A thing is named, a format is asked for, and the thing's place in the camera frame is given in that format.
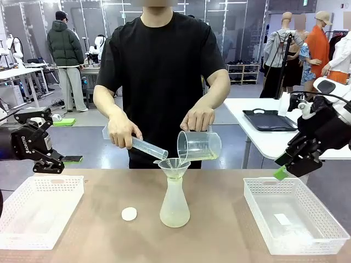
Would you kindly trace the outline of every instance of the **white robot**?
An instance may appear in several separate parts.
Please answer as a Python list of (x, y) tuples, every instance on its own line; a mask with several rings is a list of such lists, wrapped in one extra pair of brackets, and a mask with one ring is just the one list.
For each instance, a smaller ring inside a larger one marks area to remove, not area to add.
[(104, 50), (105, 42), (106, 42), (106, 37), (104, 35), (98, 35), (95, 39), (95, 45), (94, 46), (91, 45), (89, 48), (89, 54), (91, 55), (91, 59), (95, 63), (98, 63), (98, 60), (101, 60), (101, 55)]
[(18, 68), (23, 68), (23, 48), (21, 44), (21, 40), (17, 37), (13, 37), (12, 34), (9, 34), (8, 38), (6, 39), (6, 47), (7, 49), (0, 48), (0, 54), (1, 56), (6, 56), (9, 55), (11, 52), (11, 49), (13, 48), (13, 54), (12, 56), (15, 58)]

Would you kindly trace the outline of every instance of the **white bottle cap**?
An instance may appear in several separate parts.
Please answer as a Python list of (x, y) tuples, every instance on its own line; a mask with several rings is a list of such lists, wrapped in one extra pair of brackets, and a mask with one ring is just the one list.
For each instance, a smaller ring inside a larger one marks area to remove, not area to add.
[(137, 214), (137, 210), (134, 207), (127, 207), (122, 211), (122, 219), (124, 221), (132, 221), (137, 217)]

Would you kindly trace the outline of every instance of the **orange jacket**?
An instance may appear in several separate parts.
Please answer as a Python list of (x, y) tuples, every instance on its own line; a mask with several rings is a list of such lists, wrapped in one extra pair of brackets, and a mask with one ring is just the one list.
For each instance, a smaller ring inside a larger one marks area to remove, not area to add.
[(318, 26), (314, 26), (305, 42), (308, 45), (312, 59), (319, 59), (322, 61), (320, 65), (311, 65), (312, 72), (316, 74), (316, 78), (319, 78), (322, 69), (329, 63), (329, 41), (324, 31)]

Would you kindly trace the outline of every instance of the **white table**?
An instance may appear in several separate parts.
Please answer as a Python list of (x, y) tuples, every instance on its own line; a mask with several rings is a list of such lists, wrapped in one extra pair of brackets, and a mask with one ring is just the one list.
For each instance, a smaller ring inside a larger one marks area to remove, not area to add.
[[(247, 135), (242, 169), (247, 168), (250, 154), (251, 142), (260, 153), (268, 159), (277, 159), (286, 150), (288, 142), (298, 133), (298, 131), (258, 131), (244, 116), (243, 110), (254, 110), (262, 108), (264, 110), (278, 110), (279, 101), (274, 99), (226, 99), (224, 104), (233, 114), (240, 127)], [(301, 111), (296, 109), (288, 112), (287, 117), (294, 122), (301, 116)], [(351, 160), (351, 151), (348, 146), (341, 150), (327, 150), (320, 156), (322, 160)]]
[[(42, 71), (42, 70), (43, 70), (42, 68), (13, 68), (11, 70), (1, 71), (0, 72), (0, 80), (10, 79), (11, 83), (13, 85), (14, 78), (19, 77), (23, 86), (25, 87), (24, 93), (25, 93), (26, 97), (29, 98), (29, 93), (28, 93), (28, 90), (26, 89), (26, 82), (25, 82), (25, 78), (28, 78), (29, 86), (32, 90), (32, 95), (34, 98), (35, 105), (36, 105), (36, 107), (39, 107), (37, 94), (34, 90), (33, 79), (32, 79), (31, 73)], [(35, 75), (34, 75), (34, 78), (35, 78), (35, 81), (39, 87), (39, 80), (37, 79), (37, 77)]]

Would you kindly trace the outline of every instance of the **gray pants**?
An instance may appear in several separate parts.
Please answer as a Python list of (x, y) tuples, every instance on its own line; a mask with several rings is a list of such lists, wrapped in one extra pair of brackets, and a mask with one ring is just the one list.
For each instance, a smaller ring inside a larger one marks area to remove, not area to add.
[(75, 98), (76, 109), (79, 111), (85, 110), (87, 107), (83, 100), (81, 74), (79, 69), (76, 67), (59, 68), (59, 78), (67, 110), (73, 109), (71, 89)]

